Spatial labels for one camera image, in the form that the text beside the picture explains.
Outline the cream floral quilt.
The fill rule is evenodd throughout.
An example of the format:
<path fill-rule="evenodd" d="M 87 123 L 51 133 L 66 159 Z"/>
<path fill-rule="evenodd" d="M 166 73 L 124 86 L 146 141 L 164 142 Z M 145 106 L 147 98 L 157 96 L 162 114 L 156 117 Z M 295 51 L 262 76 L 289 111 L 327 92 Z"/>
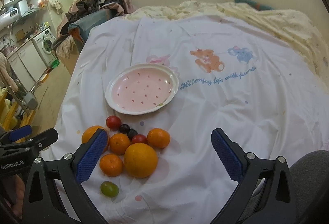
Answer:
<path fill-rule="evenodd" d="M 287 42 L 303 58 L 311 72 L 328 86 L 328 44 L 309 17 L 300 11 L 258 11 L 247 3 L 205 3 L 189 0 L 178 6 L 141 7 L 124 18 L 131 21 L 142 17 L 171 21 L 200 15 L 241 19 Z"/>

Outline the pink strawberry ceramic plate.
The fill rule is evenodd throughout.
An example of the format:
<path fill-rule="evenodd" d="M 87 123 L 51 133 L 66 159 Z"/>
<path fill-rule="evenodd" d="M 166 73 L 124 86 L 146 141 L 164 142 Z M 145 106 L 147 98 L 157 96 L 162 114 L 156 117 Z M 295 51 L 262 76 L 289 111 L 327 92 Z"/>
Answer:
<path fill-rule="evenodd" d="M 178 92 L 178 76 L 159 64 L 137 64 L 115 76 L 105 91 L 107 104 L 121 114 L 153 113 L 169 104 Z"/>

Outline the white cartoon bed sheet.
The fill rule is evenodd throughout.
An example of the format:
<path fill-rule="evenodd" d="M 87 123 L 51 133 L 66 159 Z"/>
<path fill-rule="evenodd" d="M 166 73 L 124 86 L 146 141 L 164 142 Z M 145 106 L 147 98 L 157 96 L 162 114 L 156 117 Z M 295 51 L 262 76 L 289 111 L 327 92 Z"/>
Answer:
<path fill-rule="evenodd" d="M 114 18 L 91 30 L 57 118 L 59 138 L 42 157 L 75 152 L 88 127 L 104 125 L 113 113 L 105 91 L 119 72 L 160 61 L 178 73 L 173 100 L 154 113 L 121 116 L 139 133 L 170 134 L 155 172 L 115 177 L 114 199 L 100 193 L 107 177 L 99 168 L 83 184 L 108 222 L 209 223 L 236 186 L 211 145 L 216 128 L 243 150 L 289 165 L 328 150 L 328 94 L 287 43 L 228 17 Z"/>

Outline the large orange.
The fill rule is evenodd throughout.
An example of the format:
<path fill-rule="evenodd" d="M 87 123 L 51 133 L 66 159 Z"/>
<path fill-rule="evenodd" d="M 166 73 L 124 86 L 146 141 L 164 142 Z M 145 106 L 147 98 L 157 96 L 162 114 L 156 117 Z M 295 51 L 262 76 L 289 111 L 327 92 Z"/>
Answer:
<path fill-rule="evenodd" d="M 84 133 L 82 134 L 82 137 L 81 137 L 81 143 L 87 143 L 89 139 L 91 139 L 91 137 L 94 135 L 94 133 L 98 130 L 98 129 L 101 129 L 101 130 L 104 130 L 107 134 L 107 144 L 103 150 L 103 153 L 105 153 L 107 150 L 108 150 L 108 147 L 109 147 L 109 134 L 107 132 L 107 130 L 102 127 L 102 126 L 91 126 L 89 128 L 87 128 Z"/>
<path fill-rule="evenodd" d="M 144 143 L 130 145 L 124 154 L 124 168 L 135 178 L 146 178 L 156 169 L 158 157 L 156 151 Z"/>

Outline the white washing machine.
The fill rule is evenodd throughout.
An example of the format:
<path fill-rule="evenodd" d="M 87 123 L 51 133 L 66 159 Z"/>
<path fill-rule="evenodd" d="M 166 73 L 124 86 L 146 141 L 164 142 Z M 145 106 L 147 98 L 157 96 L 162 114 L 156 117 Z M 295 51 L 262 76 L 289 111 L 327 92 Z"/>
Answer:
<path fill-rule="evenodd" d="M 56 59 L 52 53 L 52 46 L 55 40 L 56 38 L 51 32 L 50 27 L 45 28 L 32 38 L 36 50 L 47 67 L 51 67 L 51 64 Z"/>

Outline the teal pillow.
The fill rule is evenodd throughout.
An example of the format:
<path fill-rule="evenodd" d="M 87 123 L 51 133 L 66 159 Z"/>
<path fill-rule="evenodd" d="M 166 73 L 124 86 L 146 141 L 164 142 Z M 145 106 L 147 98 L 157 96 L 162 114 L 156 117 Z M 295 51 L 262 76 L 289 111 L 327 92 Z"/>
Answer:
<path fill-rule="evenodd" d="M 263 10 L 274 10 L 274 8 L 267 6 L 265 4 L 260 4 L 254 0 L 234 0 L 235 3 L 246 3 L 258 11 Z"/>

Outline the red cherry tomato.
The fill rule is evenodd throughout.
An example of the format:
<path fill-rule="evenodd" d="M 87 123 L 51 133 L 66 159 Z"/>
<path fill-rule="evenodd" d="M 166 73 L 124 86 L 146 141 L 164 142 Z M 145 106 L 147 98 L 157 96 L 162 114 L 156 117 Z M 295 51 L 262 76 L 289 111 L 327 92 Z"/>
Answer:
<path fill-rule="evenodd" d="M 119 127 L 122 125 L 120 118 L 114 115 L 107 117 L 105 123 L 106 126 L 112 131 L 118 130 Z"/>
<path fill-rule="evenodd" d="M 137 134 L 132 138 L 132 144 L 135 144 L 135 143 L 148 144 L 148 139 L 145 135 Z"/>

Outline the white kitchen cabinet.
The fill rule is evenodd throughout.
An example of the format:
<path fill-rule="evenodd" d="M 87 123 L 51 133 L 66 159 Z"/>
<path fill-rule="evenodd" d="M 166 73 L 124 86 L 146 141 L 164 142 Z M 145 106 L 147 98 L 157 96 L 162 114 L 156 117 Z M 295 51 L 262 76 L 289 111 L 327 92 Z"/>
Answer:
<path fill-rule="evenodd" d="M 31 91 L 47 66 L 32 41 L 22 45 L 8 58 L 9 64 L 26 90 Z"/>

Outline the mandarin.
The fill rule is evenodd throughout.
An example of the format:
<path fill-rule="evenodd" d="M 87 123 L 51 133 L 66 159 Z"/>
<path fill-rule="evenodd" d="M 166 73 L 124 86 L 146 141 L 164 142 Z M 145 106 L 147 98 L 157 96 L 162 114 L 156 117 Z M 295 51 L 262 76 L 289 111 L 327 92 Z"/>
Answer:
<path fill-rule="evenodd" d="M 106 154 L 100 159 L 99 167 L 103 174 L 116 177 L 123 172 L 123 161 L 116 154 Z"/>
<path fill-rule="evenodd" d="M 171 137 L 167 131 L 160 128 L 153 128 L 148 132 L 147 139 L 151 145 L 164 149 L 169 145 Z"/>
<path fill-rule="evenodd" d="M 123 133 L 114 134 L 109 140 L 110 151 L 117 155 L 125 154 L 125 151 L 130 145 L 131 141 L 128 136 Z"/>

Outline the yellow wooden rack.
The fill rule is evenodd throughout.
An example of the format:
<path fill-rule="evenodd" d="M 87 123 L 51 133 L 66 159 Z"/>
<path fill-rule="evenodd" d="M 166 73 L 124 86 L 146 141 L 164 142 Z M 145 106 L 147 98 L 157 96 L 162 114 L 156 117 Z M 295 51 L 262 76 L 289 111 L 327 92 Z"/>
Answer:
<path fill-rule="evenodd" d="M 1 135 L 32 124 L 36 113 L 35 110 L 25 112 L 14 98 L 9 98 L 7 88 L 1 88 Z"/>

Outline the green tomato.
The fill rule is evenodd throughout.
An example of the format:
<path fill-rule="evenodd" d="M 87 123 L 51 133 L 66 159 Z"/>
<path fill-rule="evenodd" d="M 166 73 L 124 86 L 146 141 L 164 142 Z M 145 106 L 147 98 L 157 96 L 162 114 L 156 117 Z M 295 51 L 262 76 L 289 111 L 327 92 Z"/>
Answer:
<path fill-rule="evenodd" d="M 100 185 L 100 190 L 104 196 L 110 198 L 115 198 L 119 195 L 119 187 L 110 181 L 104 181 Z"/>

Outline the pile of clothes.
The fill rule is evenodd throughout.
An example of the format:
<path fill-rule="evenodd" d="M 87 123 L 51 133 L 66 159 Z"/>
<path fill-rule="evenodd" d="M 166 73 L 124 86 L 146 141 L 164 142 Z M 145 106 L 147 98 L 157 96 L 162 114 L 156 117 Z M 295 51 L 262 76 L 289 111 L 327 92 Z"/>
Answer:
<path fill-rule="evenodd" d="M 131 14 L 136 9 L 131 0 L 76 0 L 57 27 L 57 40 L 52 50 L 56 51 L 65 41 L 72 39 L 81 51 L 94 27 Z"/>

